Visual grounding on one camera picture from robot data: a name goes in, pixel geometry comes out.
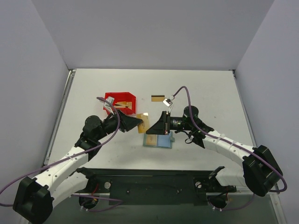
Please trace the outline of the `gold VIP card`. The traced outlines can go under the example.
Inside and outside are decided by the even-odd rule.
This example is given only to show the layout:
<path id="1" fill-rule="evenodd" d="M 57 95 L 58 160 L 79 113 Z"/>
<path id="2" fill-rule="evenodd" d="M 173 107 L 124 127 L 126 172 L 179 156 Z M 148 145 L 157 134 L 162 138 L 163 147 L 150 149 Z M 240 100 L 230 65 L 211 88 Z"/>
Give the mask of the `gold VIP card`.
<path id="1" fill-rule="evenodd" d="M 149 134 L 146 136 L 146 145 L 147 146 L 156 146 L 157 145 L 157 135 Z"/>
<path id="2" fill-rule="evenodd" d="M 136 118 L 142 120 L 142 123 L 137 126 L 138 133 L 146 133 L 146 131 L 150 128 L 149 114 L 147 112 L 136 114 Z"/>

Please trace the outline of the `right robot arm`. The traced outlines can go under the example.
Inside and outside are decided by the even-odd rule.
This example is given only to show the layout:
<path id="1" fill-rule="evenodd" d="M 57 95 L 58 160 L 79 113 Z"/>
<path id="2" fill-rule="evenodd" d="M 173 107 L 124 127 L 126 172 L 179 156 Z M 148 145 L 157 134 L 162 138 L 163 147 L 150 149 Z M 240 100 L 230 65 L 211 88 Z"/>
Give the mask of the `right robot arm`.
<path id="1" fill-rule="evenodd" d="M 163 111 L 159 120 L 146 134 L 167 135 L 170 131 L 185 133 L 189 140 L 200 146 L 223 155 L 236 163 L 239 168 L 219 167 L 209 178 L 209 187 L 219 191 L 223 187 L 247 187 L 257 196 L 265 196 L 283 178 L 283 173 L 270 150 L 260 145 L 248 146 L 233 141 L 207 126 L 198 118 L 195 106 L 186 107 L 182 117 L 173 117 Z"/>

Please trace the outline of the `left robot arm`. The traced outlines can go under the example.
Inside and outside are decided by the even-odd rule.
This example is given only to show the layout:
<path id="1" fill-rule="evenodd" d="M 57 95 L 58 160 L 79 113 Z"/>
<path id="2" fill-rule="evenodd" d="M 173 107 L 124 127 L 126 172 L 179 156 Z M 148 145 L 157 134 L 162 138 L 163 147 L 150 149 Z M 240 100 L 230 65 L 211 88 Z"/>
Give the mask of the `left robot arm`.
<path id="1" fill-rule="evenodd" d="M 125 115 L 122 111 L 101 120 L 92 115 L 85 120 L 83 132 L 71 150 L 59 161 L 44 167 L 33 178 L 25 177 L 19 184 L 13 210 L 33 224 L 44 223 L 53 209 L 73 193 L 91 192 L 96 180 L 84 176 L 77 169 L 88 163 L 101 149 L 100 139 L 116 131 L 128 132 L 142 123 L 142 119 Z"/>

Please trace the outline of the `gold card inside bin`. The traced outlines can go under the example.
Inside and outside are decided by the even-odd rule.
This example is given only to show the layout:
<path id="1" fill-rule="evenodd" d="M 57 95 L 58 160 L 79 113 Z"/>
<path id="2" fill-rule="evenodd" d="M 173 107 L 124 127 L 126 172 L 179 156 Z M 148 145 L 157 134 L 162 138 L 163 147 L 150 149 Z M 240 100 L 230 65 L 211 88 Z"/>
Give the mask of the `gold card inside bin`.
<path id="1" fill-rule="evenodd" d="M 115 108 L 118 108 L 118 109 L 129 109 L 131 110 L 132 109 L 132 102 L 130 101 L 121 101 L 121 102 L 117 102 L 115 103 Z"/>

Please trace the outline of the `gold card with magnetic stripe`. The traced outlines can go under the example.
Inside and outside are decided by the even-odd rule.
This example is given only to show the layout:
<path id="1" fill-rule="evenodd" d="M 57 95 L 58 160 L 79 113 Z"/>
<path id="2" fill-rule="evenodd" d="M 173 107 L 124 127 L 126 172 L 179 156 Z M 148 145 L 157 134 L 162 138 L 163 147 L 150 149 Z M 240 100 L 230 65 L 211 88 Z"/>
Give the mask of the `gold card with magnetic stripe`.
<path id="1" fill-rule="evenodd" d="M 165 100 L 165 95 L 151 95 L 152 102 L 163 102 Z"/>

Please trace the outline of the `red plastic bin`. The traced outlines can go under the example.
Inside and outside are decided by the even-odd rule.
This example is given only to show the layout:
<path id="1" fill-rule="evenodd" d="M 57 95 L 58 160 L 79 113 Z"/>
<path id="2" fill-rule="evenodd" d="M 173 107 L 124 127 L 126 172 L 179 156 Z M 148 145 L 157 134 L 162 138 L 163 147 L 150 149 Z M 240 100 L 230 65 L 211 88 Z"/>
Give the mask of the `red plastic bin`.
<path id="1" fill-rule="evenodd" d="M 136 114 L 136 96 L 130 92 L 106 92 L 106 100 L 112 99 L 113 106 L 126 115 Z"/>

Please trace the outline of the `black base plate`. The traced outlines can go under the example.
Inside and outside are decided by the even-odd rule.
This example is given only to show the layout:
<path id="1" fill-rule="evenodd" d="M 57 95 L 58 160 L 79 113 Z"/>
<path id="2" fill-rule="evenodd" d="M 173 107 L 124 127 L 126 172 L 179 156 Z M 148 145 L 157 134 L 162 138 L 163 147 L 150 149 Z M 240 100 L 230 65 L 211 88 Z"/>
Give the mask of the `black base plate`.
<path id="1" fill-rule="evenodd" d="M 87 178 L 79 193 L 107 194 L 124 205 L 206 205 L 208 195 L 225 199 L 233 186 L 221 186 L 213 171 L 78 168 Z"/>

